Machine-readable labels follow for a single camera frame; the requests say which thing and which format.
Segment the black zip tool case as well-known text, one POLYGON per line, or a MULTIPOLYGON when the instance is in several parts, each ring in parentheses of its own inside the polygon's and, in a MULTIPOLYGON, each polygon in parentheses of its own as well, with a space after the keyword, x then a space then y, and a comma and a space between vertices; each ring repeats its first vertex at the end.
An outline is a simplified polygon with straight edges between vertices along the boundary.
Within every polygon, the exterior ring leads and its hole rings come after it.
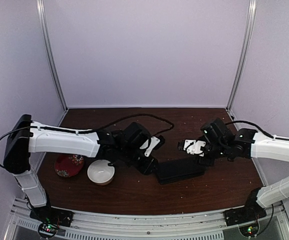
POLYGON ((155 172, 161 185, 175 183, 204 175, 206 167, 194 158, 181 158, 159 163, 155 172))

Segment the white ceramic bowl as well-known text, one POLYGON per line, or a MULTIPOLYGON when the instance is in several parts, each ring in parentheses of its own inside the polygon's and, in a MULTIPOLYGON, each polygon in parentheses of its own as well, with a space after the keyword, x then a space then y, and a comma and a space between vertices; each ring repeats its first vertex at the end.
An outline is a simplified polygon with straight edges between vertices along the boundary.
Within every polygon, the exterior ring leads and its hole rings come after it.
POLYGON ((91 163, 87 169, 87 176, 96 185, 108 185, 114 178, 115 168, 108 160, 100 159, 91 163))

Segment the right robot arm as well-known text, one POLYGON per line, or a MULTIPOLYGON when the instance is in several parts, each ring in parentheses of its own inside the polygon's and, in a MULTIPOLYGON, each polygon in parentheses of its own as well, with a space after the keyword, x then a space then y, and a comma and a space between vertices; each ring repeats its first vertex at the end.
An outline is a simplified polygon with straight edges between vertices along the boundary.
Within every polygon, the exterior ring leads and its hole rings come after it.
MULTIPOLYGON (((253 128, 241 128, 233 133, 229 123, 221 119, 204 124, 203 135, 186 149, 187 153, 197 156, 198 163, 212 166, 218 158, 265 158, 289 162, 289 138, 271 135, 258 125, 253 128)), ((260 209, 289 198, 289 176, 268 186, 253 190, 241 209, 241 217, 250 221, 259 214, 260 209)))

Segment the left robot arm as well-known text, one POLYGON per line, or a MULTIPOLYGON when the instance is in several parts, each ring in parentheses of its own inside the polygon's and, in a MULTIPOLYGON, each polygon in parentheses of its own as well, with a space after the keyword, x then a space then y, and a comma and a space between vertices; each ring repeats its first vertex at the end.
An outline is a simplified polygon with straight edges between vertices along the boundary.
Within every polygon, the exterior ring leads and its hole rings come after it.
POLYGON ((110 166, 123 161, 149 175, 156 164, 151 153, 162 143, 161 137, 152 136, 136 122, 119 131, 108 131, 105 127, 77 130, 34 122, 29 114, 21 116, 6 137, 3 167, 20 183, 31 206, 37 208, 37 215, 45 222, 53 221, 56 211, 49 206, 48 196, 31 168, 32 153, 72 154, 107 160, 110 166))

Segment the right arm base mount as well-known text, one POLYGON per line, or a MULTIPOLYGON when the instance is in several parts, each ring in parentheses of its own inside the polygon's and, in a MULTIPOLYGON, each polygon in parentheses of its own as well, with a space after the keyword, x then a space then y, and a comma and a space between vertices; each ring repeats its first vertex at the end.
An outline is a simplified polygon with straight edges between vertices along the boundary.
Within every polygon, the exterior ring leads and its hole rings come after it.
POLYGON ((239 225, 239 231, 244 237, 256 237, 260 233, 259 220, 267 216, 266 210, 256 200, 256 195, 250 194, 243 207, 225 210, 223 215, 226 225, 239 225))

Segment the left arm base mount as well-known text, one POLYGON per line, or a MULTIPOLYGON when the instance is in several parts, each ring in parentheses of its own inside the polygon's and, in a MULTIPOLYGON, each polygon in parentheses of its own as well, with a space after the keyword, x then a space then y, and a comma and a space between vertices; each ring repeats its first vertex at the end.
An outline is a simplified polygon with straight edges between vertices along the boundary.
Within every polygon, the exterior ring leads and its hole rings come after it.
POLYGON ((31 210, 30 217, 41 222, 37 232, 44 240, 53 238, 58 233, 61 226, 71 226, 74 213, 70 210, 54 208, 49 201, 47 201, 46 205, 43 207, 34 207, 28 202, 28 207, 31 210))

